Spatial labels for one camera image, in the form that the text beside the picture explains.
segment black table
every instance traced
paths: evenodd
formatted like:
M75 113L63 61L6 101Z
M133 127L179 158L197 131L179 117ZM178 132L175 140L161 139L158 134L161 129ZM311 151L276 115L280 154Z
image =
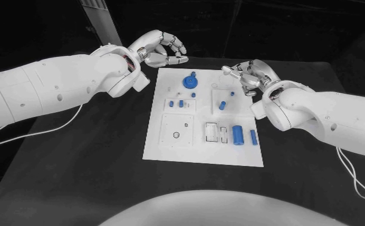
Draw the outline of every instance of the black table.
M191 58L172 67L218 70L243 61ZM328 63L266 62L282 80L345 92ZM282 132L267 118L257 121L264 168L142 159L158 69L143 71L152 82L140 93L97 94L64 129L26 138L0 183L0 225L99 225L145 200L201 189L256 193L364 225L365 200L335 147L305 130ZM61 126L75 112L39 117L31 133Z

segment blue object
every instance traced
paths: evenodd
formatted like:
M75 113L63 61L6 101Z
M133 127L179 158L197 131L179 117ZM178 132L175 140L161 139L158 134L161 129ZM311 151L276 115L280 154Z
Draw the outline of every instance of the blue object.
M194 88L197 88L197 86L198 86L198 79L197 79L195 76L197 76L197 73L192 72L192 75L188 76L188 77L185 78L185 80L182 81L182 84L185 85L185 87L187 87L188 89L194 89Z
M234 126L233 132L234 132L234 145L244 145L243 127Z
M220 105L220 109L224 110L224 107L226 107L226 106L227 106L227 102L223 101L223 102L221 102L221 105Z
M253 138L253 145L257 145L257 135L256 135L256 130L250 130L252 132L252 138Z

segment cable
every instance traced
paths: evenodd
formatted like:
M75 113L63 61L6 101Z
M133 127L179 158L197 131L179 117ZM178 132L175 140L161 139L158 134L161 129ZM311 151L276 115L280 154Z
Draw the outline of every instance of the cable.
M16 137L16 138L13 138L13 139L6 140L5 142L0 142L0 144L8 143L8 142L11 142L11 141L13 141L13 140L16 140L16 139L19 139L19 138L24 138L24 137L28 137L28 136L32 136L32 135L41 135L41 134L45 134L45 133L50 133L50 132L52 132L52 131L60 130L60 129L61 129L64 126L67 126L67 125L70 124L70 122L75 119L75 117L77 117L77 115L78 115L78 113L80 113L81 107L83 107L83 105L80 106L78 112L77 112L77 114L74 115L74 117L71 118L71 120L70 120L60 128L57 128L57 129L54 129L54 130L48 130L48 131L38 132L38 133L35 133L35 134L28 134L28 135L19 136L19 137Z
M351 174L351 176L352 176L352 178L354 178L354 188L355 188L355 191L357 191L358 195L365 199L365 196L363 196L363 195L360 194L358 184L361 185L361 187L363 187L364 189L365 189L365 186L361 184L361 182L360 182L358 179L357 179L357 171L355 171L354 165L352 165L352 163L351 163L348 157L345 156L345 154L344 154L344 152L342 152L342 150L341 150L340 147L337 147L337 154L340 155L341 162L342 162L342 164L345 165L345 167L347 167L347 169L348 169L348 172L350 172L350 174ZM347 158L347 161L348 161L348 163L350 163L350 166L352 167L352 172L351 172L351 170L350 170L350 168L348 168L348 166L347 166L347 164L345 164L345 162L344 162L344 160L342 160L341 155Z

